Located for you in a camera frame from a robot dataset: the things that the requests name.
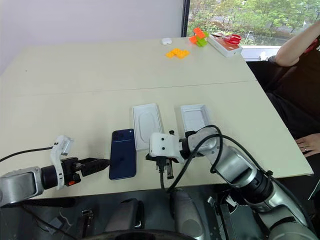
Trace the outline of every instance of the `person's hand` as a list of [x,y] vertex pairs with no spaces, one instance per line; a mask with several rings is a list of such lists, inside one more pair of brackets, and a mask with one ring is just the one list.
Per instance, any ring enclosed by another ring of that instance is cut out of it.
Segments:
[[305,157],[320,153],[320,133],[301,137],[295,140],[295,142],[298,144],[301,152],[308,152],[304,155]]

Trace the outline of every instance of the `tree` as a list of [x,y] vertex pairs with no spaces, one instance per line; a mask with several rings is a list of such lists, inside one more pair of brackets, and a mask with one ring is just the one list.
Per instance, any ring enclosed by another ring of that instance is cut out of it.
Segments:
[[191,0],[187,34],[253,32],[251,45],[281,45],[319,18],[320,0]]

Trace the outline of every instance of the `wire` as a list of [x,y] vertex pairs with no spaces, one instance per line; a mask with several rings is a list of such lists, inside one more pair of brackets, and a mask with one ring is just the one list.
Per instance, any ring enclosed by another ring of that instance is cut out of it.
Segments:
[[220,128],[218,128],[216,125],[208,125],[208,126],[205,126],[205,128],[214,128],[214,129],[216,129],[216,131],[218,132],[218,135],[219,135],[219,145],[220,145],[219,152],[218,152],[218,155],[216,156],[214,163],[212,164],[212,166],[210,168],[210,173],[215,174],[216,173],[216,166],[217,166],[218,162],[220,161],[222,151],[224,148],[224,139],[223,139]]
[[67,233],[72,226],[73,226],[73,224],[71,224],[71,225],[65,230],[65,232]]
[[40,228],[44,232],[47,232],[47,233],[49,232],[49,230],[42,228],[42,226],[39,225],[39,223],[37,222],[37,220],[34,217],[32,217],[32,219],[33,219],[33,221],[35,222],[35,224],[37,225],[38,228]]
[[160,185],[161,185],[162,190],[166,190],[165,183],[164,183],[164,172],[163,171],[160,172]]
[[31,153],[31,152],[37,152],[37,151],[44,151],[44,150],[50,150],[52,149],[53,146],[50,146],[50,147],[45,147],[45,148],[36,148],[36,149],[30,149],[30,150],[25,150],[25,151],[18,151],[16,153],[12,153],[8,156],[5,156],[4,158],[1,158],[0,159],[0,163],[8,158],[11,158],[11,157],[14,157],[16,155],[19,155],[19,154],[26,154],[26,153]]
[[176,185],[178,184],[178,182],[180,181],[180,179],[182,178],[182,176],[185,174],[190,162],[192,161],[192,159],[195,157],[195,155],[197,154],[199,148],[202,146],[202,144],[204,144],[205,141],[218,137],[219,134],[212,134],[209,136],[206,136],[204,139],[202,139],[194,148],[194,150],[192,151],[192,153],[190,154],[190,156],[188,157],[188,159],[185,161],[185,164],[183,165],[181,171],[179,172],[178,176],[176,177],[176,179],[174,180],[174,182],[171,184],[171,186],[168,188],[168,190],[166,191],[168,194],[171,193],[173,191],[173,189],[176,187]]
[[69,227],[71,227],[71,226],[72,226],[72,224],[70,224],[69,219],[68,219],[67,217],[65,217],[65,216],[63,216],[63,215],[62,215],[61,210],[62,210],[62,207],[60,207],[60,209],[59,209],[60,217],[62,217],[62,218],[66,221],[66,224],[68,224],[68,225],[69,225]]
[[277,179],[275,179],[272,174],[272,171],[265,171],[260,165],[259,163],[256,161],[256,159],[245,149],[244,146],[242,146],[239,142],[237,142],[236,140],[234,140],[233,138],[226,136],[226,135],[222,135],[223,138],[230,140],[231,142],[233,142],[234,144],[236,144],[249,158],[250,160],[254,163],[254,165],[263,173],[265,174],[269,179],[271,179],[272,181],[274,181],[284,192],[285,194],[287,194],[292,201],[300,208],[300,211],[302,212],[309,229],[316,234],[315,228],[310,220],[309,215],[307,214],[305,208],[302,206],[302,204],[300,203],[300,201],[297,199],[297,197],[286,187],[284,186],[282,183],[280,183]]
[[178,182],[180,181],[180,179],[182,178],[182,176],[184,175],[184,173],[186,172],[190,162],[192,161],[192,159],[194,158],[194,156],[196,155],[197,151],[199,150],[199,148],[201,147],[202,144],[204,144],[205,141],[211,139],[211,138],[215,138],[215,137],[222,137],[224,139],[228,139],[229,141],[233,142],[234,144],[236,144],[249,158],[250,160],[254,163],[254,165],[264,174],[266,175],[269,179],[271,179],[272,181],[274,181],[291,199],[292,201],[300,208],[307,224],[308,224],[308,227],[309,229],[314,233],[316,234],[315,232],[315,228],[310,220],[310,217],[309,215],[307,214],[306,210],[304,209],[304,207],[302,206],[302,204],[300,203],[300,201],[296,198],[296,196],[287,188],[285,187],[282,183],[280,183],[277,179],[275,179],[272,174],[273,172],[272,171],[265,171],[261,166],[260,164],[256,161],[256,159],[250,154],[250,152],[248,152],[248,150],[242,146],[239,142],[237,142],[236,140],[234,140],[232,137],[229,137],[227,135],[223,135],[223,134],[220,134],[219,131],[218,131],[218,134],[212,134],[212,135],[209,135],[209,136],[206,136],[204,139],[202,139],[198,144],[197,146],[194,148],[194,150],[192,151],[191,155],[189,156],[189,158],[187,159],[187,161],[185,162],[184,166],[182,167],[180,173],[178,174],[178,176],[176,177],[176,179],[174,180],[174,182],[172,183],[172,185],[168,188],[168,190],[166,191],[167,193],[171,193],[173,191],[173,189],[176,187],[176,185],[178,184]]
[[28,213],[28,214],[30,214],[31,216],[33,216],[33,217],[34,217],[37,221],[39,221],[40,223],[42,223],[42,224],[46,225],[47,227],[52,228],[52,229],[54,229],[54,230],[56,230],[56,231],[58,231],[58,232],[60,232],[60,233],[62,233],[63,235],[68,236],[68,237],[71,238],[71,239],[77,240],[74,236],[71,236],[69,233],[67,233],[67,232],[65,232],[65,231],[63,231],[63,230],[61,230],[61,229],[59,229],[59,228],[51,225],[50,223],[47,223],[46,221],[42,220],[42,219],[41,219],[40,217],[38,217],[33,211],[25,208],[23,205],[21,205],[21,208],[22,208],[22,210],[24,210],[26,213]]

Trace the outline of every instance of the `table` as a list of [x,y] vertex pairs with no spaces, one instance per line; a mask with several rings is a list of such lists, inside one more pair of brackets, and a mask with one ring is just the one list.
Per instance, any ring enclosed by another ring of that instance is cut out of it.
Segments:
[[[173,48],[184,59],[167,58]],[[58,135],[75,139],[70,157],[109,158],[111,134],[133,128],[132,107],[157,103],[163,129],[183,136],[181,105],[206,104],[222,132],[238,140],[275,177],[312,169],[240,55],[225,58],[212,46],[187,38],[63,44],[25,49],[1,76],[0,153],[51,146]],[[155,163],[137,153],[133,178],[111,181],[109,168],[81,183],[38,198],[71,197],[160,188]],[[50,152],[33,152],[1,163],[0,175],[51,165]],[[177,176],[182,165],[174,164]],[[179,186],[223,183],[204,157],[192,161]],[[169,186],[172,180],[164,184]]]

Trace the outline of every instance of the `blue smartphone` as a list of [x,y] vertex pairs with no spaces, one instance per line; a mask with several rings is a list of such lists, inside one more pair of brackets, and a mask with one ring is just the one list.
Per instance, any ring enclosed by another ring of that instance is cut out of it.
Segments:
[[135,133],[133,129],[112,133],[109,178],[132,178],[137,173]]

